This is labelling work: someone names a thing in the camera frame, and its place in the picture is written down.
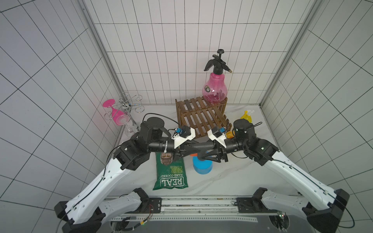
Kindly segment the yellow watering can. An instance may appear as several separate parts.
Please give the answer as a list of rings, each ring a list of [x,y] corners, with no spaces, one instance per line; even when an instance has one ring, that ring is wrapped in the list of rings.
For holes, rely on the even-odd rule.
[[[226,137],[228,138],[228,139],[231,139],[231,138],[233,138],[235,135],[234,135],[234,133],[232,132],[232,131],[228,131],[227,133],[226,133]]]

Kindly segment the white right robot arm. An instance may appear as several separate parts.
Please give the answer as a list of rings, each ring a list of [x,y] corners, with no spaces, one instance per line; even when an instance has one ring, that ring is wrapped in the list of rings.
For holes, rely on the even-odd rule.
[[[221,130],[214,128],[209,141],[193,143],[191,147],[197,150],[200,159],[213,162],[227,161],[228,154],[242,151],[248,158],[286,180],[300,193],[298,196],[288,196],[260,187],[252,197],[237,200],[239,211],[279,211],[307,220],[320,233],[337,231],[350,198],[345,190],[335,190],[306,173],[274,144],[258,138],[254,125],[249,121],[236,120],[233,131],[233,138],[226,139]]]

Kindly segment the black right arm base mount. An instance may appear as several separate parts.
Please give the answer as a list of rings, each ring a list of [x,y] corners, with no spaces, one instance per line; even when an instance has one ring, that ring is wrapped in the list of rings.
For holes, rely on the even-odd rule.
[[[239,213],[277,213],[277,210],[268,209],[263,204],[262,196],[266,191],[268,189],[260,187],[252,197],[237,198],[234,205]]]

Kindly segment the pink pressure sprayer bottle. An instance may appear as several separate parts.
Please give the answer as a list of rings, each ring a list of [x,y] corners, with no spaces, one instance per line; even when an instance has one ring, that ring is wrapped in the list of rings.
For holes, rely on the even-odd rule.
[[[207,62],[204,69],[204,71],[209,71],[213,67],[213,72],[203,87],[203,97],[210,103],[220,103],[227,97],[228,89],[224,82],[225,75],[223,72],[232,73],[232,70],[222,60],[223,53],[223,49],[218,49],[217,54],[212,55],[213,59]]]

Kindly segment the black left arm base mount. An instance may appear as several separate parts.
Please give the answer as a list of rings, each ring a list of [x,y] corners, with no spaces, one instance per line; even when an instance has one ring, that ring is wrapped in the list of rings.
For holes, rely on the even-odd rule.
[[[140,197],[141,203],[138,209],[133,211],[133,213],[145,213],[150,212],[153,214],[159,214],[162,207],[162,198],[150,198],[142,188],[137,188],[134,190]]]

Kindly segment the blue spray bottle orange trigger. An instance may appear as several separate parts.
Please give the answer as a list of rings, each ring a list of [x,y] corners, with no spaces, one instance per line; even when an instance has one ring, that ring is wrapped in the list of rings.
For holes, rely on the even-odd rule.
[[[199,173],[199,174],[208,174],[212,171],[213,164],[212,161],[210,160],[200,160],[197,156],[197,154],[192,154],[192,162],[193,162],[193,167],[194,170]]]

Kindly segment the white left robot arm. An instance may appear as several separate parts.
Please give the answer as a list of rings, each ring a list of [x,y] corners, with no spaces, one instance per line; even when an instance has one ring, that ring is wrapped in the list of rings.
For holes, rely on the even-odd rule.
[[[150,198],[142,188],[105,201],[108,194],[126,176],[147,162],[152,152],[170,153],[173,161],[215,148],[213,131],[207,132],[207,143],[197,143],[195,129],[180,126],[171,135],[163,119],[150,117],[141,123],[140,131],[110,152],[103,171],[75,198],[59,202],[54,210],[65,222],[64,233],[95,233],[107,221],[128,212],[154,212]]]

